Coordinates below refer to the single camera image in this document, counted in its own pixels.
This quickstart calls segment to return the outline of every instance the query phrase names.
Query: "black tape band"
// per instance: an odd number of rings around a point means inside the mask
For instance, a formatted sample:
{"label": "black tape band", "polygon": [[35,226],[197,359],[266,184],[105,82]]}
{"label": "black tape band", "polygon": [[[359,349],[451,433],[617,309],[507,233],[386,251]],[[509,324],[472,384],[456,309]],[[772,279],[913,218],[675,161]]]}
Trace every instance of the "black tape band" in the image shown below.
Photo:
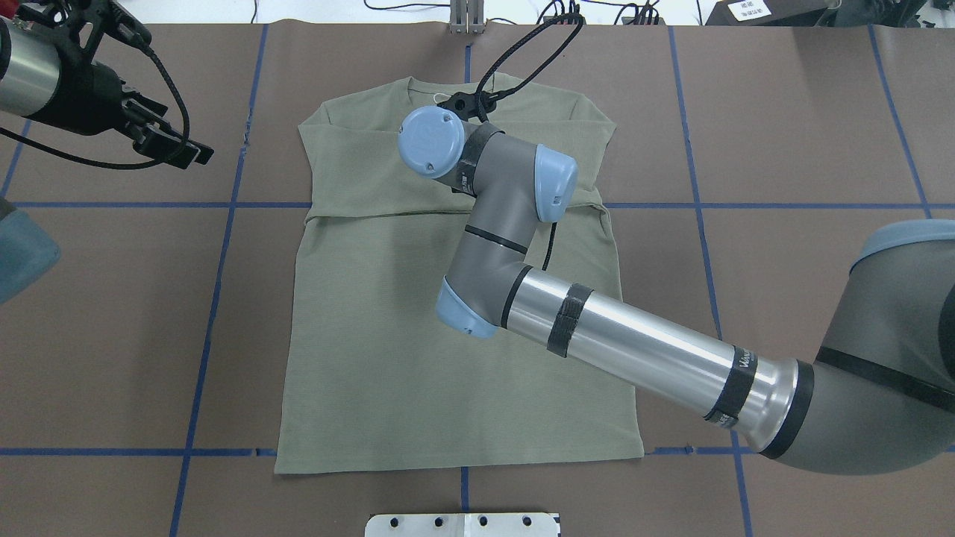
{"label": "black tape band", "polygon": [[736,351],[732,357],[732,367],[726,382],[723,383],[723,391],[710,413],[704,417],[706,421],[724,429],[733,427],[739,421],[739,411],[743,409],[756,377],[757,356],[746,349],[734,348]]}
{"label": "black tape band", "polygon": [[461,192],[475,195],[475,170],[478,169],[480,154],[484,152],[487,140],[502,132],[504,131],[491,123],[484,122],[464,142],[464,149],[461,150],[461,158],[457,163],[457,183],[460,185]]}
{"label": "black tape band", "polygon": [[948,376],[955,379],[955,286],[948,292],[939,315],[939,350]]}
{"label": "black tape band", "polygon": [[0,80],[7,75],[7,69],[10,68],[12,51],[10,50],[10,28],[7,27],[8,24],[11,23],[0,21]]}
{"label": "black tape band", "polygon": [[799,434],[802,428],[802,422],[806,420],[806,413],[809,412],[809,403],[813,400],[813,388],[816,386],[816,374],[813,372],[813,366],[805,362],[798,362],[798,371],[796,373],[796,392],[793,394],[793,402],[789,403],[789,412],[783,419],[779,432],[776,433],[773,441],[766,449],[759,452],[767,459],[778,459],[786,453],[789,446],[793,445],[793,440]]}
{"label": "black tape band", "polygon": [[464,230],[467,231],[468,233],[471,233],[472,235],[477,235],[481,239],[491,241],[492,243],[498,243],[499,245],[503,247],[509,247],[513,249],[517,253],[520,253],[522,255],[527,255],[527,247],[523,247],[519,245],[518,243],[515,243],[514,241],[508,241],[507,239],[499,235],[495,235],[494,233],[485,231],[479,227],[465,226]]}
{"label": "black tape band", "polygon": [[524,265],[524,268],[518,272],[518,277],[511,286],[511,292],[507,293],[507,300],[504,301],[504,311],[500,313],[500,327],[507,330],[507,317],[511,314],[511,305],[514,304],[514,297],[518,294],[520,284],[524,281],[524,276],[531,271],[530,265]]}
{"label": "black tape band", "polygon": [[819,348],[816,362],[831,365],[889,390],[955,414],[955,393],[949,392],[942,386],[936,386],[901,371],[828,347]]}
{"label": "black tape band", "polygon": [[570,344],[570,338],[577,330],[577,321],[581,318],[581,312],[584,311],[584,303],[593,291],[580,284],[570,286],[567,295],[563,298],[561,308],[557,311],[557,318],[554,319],[554,327],[550,329],[550,336],[547,337],[548,351],[563,358],[567,357],[567,345]]}

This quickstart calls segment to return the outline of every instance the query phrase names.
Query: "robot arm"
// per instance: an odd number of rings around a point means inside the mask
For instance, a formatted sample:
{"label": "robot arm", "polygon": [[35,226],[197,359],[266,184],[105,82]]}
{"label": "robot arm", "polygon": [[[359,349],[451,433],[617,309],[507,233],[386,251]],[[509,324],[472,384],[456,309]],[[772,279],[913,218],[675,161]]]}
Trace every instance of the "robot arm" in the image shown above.
{"label": "robot arm", "polygon": [[523,263],[538,221],[570,202],[570,157],[434,106],[405,118],[398,149],[412,170],[476,198],[437,301],[452,328],[519,333],[799,468],[890,472],[955,440],[955,221],[878,231],[816,362],[770,360]]}
{"label": "robot arm", "polygon": [[[138,49],[159,67],[182,112],[183,132],[163,116],[167,107],[93,60],[103,35]],[[152,159],[133,164],[90,161],[3,134],[57,156],[99,167],[133,170],[159,163],[185,169],[206,164],[212,148],[188,139],[188,116],[169,75],[149,48],[152,35],[115,0],[46,0],[0,17],[0,110],[80,135],[114,129]],[[0,198],[0,304],[59,259],[56,243],[27,214]]]}
{"label": "robot arm", "polygon": [[114,129],[141,155],[185,169],[212,149],[163,119],[167,107],[93,60],[103,35],[149,54],[149,31],[114,0],[23,5],[0,18],[0,110],[81,135]]}

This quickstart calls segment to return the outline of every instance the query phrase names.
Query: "metal bracket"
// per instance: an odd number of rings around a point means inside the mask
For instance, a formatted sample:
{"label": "metal bracket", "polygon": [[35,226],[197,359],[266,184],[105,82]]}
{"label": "metal bracket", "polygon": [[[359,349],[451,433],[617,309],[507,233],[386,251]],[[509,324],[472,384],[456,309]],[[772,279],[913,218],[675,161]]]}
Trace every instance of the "metal bracket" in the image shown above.
{"label": "metal bracket", "polygon": [[451,33],[484,33],[484,0],[451,0]]}
{"label": "metal bracket", "polygon": [[365,537],[560,537],[560,516],[550,513],[376,515]]}

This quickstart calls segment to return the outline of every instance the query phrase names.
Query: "white metal plate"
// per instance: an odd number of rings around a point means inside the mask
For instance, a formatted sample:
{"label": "white metal plate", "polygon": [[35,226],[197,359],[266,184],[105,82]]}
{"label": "white metal plate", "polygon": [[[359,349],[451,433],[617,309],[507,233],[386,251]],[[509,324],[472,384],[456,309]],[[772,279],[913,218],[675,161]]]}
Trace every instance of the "white metal plate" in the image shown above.
{"label": "white metal plate", "polygon": [[550,513],[375,515],[365,537],[560,537],[559,520]]}

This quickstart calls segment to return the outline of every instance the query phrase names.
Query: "t-shirt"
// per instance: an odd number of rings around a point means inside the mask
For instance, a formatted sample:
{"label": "t-shirt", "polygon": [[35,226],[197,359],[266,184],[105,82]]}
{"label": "t-shirt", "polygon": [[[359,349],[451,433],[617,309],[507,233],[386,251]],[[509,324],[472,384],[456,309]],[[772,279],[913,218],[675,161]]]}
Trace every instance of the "t-shirt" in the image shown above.
{"label": "t-shirt", "polygon": [[[497,74],[489,91],[518,83]],[[277,473],[643,456],[632,386],[506,330],[479,340],[435,315],[474,200],[408,169],[397,129],[413,109],[475,88],[404,78],[327,101],[299,126],[312,208],[296,259]],[[595,186],[615,125],[585,96],[535,83],[489,119],[577,160],[548,270],[619,298]],[[548,233],[541,224],[528,264],[540,265]]]}

